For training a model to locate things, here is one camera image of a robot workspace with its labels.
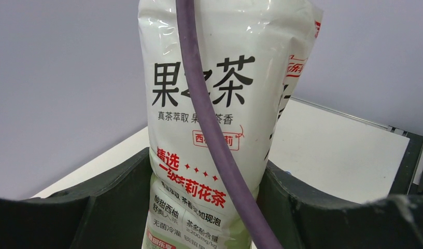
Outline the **green orange label bottle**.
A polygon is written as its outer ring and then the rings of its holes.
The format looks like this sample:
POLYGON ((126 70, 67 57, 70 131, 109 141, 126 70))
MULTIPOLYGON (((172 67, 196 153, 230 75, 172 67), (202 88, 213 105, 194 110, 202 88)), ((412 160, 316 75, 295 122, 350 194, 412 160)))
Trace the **green orange label bottle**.
MULTIPOLYGON (((194 1, 207 93, 257 197, 276 123, 318 36, 310 1, 194 1)), ((208 150, 182 63, 175 1, 140 1, 153 170, 144 248, 250 248, 208 150)))

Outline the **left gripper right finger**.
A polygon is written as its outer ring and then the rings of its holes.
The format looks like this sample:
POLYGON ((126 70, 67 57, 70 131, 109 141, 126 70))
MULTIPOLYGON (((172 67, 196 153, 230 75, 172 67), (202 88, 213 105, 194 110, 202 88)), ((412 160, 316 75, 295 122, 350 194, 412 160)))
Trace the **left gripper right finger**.
POLYGON ((257 203, 284 248, 423 248, 423 195, 354 203, 268 162, 257 203))

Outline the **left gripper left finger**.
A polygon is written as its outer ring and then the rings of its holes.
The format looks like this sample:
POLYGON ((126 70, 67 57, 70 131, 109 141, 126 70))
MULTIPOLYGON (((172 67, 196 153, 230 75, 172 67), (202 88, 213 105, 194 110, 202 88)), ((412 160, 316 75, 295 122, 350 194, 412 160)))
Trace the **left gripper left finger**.
POLYGON ((141 248, 149 150, 46 198, 0 198, 0 248, 141 248))

